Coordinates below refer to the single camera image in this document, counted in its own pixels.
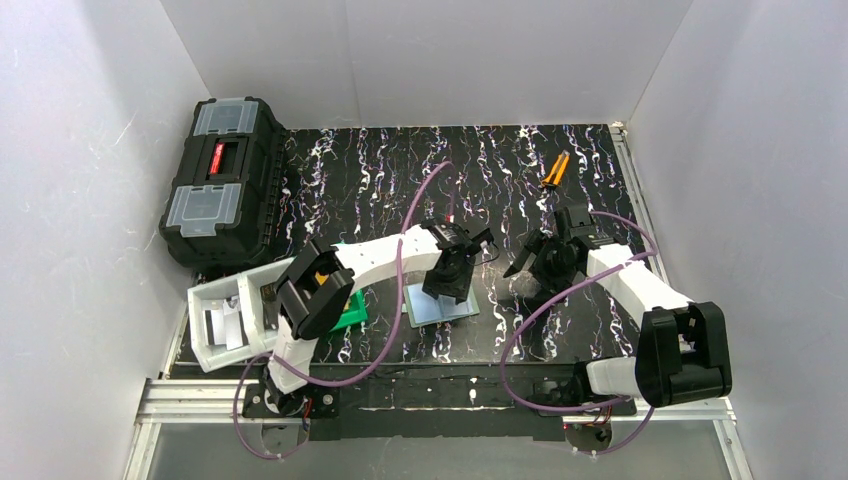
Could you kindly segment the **green plastic bin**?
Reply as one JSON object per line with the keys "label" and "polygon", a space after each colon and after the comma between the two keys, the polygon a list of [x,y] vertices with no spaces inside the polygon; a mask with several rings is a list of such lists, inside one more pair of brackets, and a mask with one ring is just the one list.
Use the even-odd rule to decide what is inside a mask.
{"label": "green plastic bin", "polygon": [[365,305],[364,294],[361,290],[356,291],[345,305],[345,308],[331,332],[345,329],[349,326],[366,322],[368,313]]}

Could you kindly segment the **white bin with black cards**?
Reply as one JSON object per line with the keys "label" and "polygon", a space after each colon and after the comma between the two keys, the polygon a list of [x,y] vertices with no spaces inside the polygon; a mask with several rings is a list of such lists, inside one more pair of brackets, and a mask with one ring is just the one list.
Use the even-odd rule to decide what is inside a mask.
{"label": "white bin with black cards", "polygon": [[262,290],[273,286],[292,261],[293,258],[285,258],[236,275],[244,331],[253,354],[267,352],[275,345],[277,328],[267,324],[277,322],[277,314],[270,313],[274,290],[270,290],[271,300],[264,299]]}

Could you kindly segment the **white bin with silver cards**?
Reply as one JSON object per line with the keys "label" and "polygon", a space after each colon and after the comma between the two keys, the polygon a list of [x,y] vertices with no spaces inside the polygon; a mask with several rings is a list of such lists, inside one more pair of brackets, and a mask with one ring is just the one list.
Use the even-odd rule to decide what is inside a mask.
{"label": "white bin with silver cards", "polygon": [[242,318],[236,276],[198,284],[187,291],[190,344],[203,372],[253,356]]}

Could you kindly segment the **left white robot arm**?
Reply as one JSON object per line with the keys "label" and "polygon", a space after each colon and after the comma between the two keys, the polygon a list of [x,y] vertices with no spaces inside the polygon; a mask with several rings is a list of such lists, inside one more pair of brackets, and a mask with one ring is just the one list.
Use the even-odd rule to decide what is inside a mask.
{"label": "left white robot arm", "polygon": [[318,340],[338,324],[350,297],[372,284],[422,273],[422,283],[401,290],[416,326],[474,314],[477,257],[494,244],[489,228],[472,233],[436,219],[363,243],[310,241],[274,284],[278,335],[267,365],[267,388],[287,395],[309,384]]}

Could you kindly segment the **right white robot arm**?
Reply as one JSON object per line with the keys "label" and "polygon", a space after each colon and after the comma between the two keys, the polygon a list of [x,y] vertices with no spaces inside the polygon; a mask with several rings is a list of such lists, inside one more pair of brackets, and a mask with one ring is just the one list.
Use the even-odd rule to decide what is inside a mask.
{"label": "right white robot arm", "polygon": [[540,404],[515,393],[505,370],[501,382],[517,403],[551,414],[602,409],[629,399],[654,408],[720,398],[732,390],[725,316],[711,301],[696,302],[650,271],[645,259],[657,254],[646,241],[641,253],[603,233],[601,212],[572,205],[555,212],[556,231],[535,229],[506,269],[505,277],[527,270],[550,293],[506,342],[517,343],[538,317],[573,293],[600,285],[636,321],[634,355],[582,361],[560,387],[560,396]]}

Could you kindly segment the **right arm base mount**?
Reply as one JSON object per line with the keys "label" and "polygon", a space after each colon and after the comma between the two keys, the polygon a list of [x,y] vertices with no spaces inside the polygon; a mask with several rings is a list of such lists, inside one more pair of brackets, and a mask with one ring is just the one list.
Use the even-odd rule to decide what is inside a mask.
{"label": "right arm base mount", "polygon": [[[532,403],[549,407],[585,407],[611,399],[612,396],[594,395],[574,381],[555,380],[534,383],[533,392],[527,398]],[[633,400],[571,412],[571,416],[581,417],[581,420],[563,425],[566,441],[581,452],[608,450],[614,442],[612,420],[636,413],[637,407]]]}

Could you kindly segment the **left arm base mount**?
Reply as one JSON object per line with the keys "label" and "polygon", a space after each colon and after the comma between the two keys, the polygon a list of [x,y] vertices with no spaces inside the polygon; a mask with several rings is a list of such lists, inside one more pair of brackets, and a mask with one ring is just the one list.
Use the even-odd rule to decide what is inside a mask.
{"label": "left arm base mount", "polygon": [[265,383],[246,387],[236,412],[238,419],[259,429],[250,448],[260,458],[282,461],[301,450],[318,420],[338,417],[340,390],[307,384],[290,394],[278,394]]}

